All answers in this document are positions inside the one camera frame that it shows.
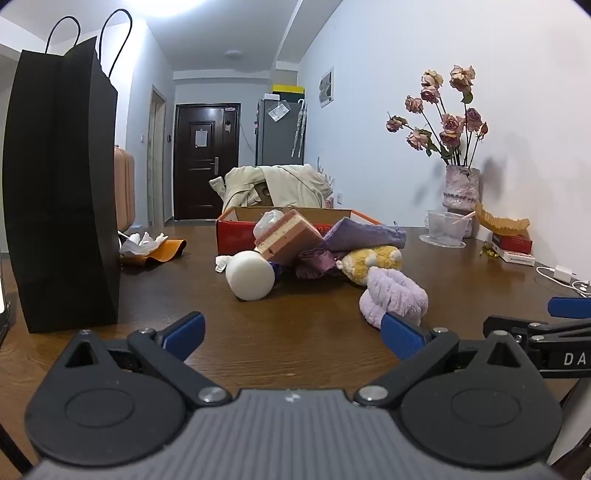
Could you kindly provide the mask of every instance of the ceiling light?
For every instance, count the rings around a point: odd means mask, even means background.
[[[128,0],[146,17],[173,17],[187,12],[206,0]]]

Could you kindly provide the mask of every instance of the red book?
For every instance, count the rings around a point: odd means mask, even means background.
[[[525,235],[505,236],[495,233],[492,235],[492,242],[503,250],[519,252],[526,255],[530,255],[531,253],[532,241]]]

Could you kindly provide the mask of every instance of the pink sponge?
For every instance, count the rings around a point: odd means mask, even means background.
[[[300,253],[316,248],[323,240],[314,225],[297,210],[290,210],[255,245],[265,260],[291,266]]]

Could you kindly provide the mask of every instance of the paper cup liner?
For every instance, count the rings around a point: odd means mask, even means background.
[[[497,235],[516,236],[524,233],[530,225],[530,219],[511,220],[510,218],[497,218],[487,212],[481,203],[476,204],[476,216],[481,225]]]

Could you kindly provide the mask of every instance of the door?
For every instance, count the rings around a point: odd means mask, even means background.
[[[223,202],[209,181],[238,166],[240,104],[177,106],[174,218],[215,219]]]
[[[163,158],[166,101],[152,91],[148,127],[148,223],[164,226]]]

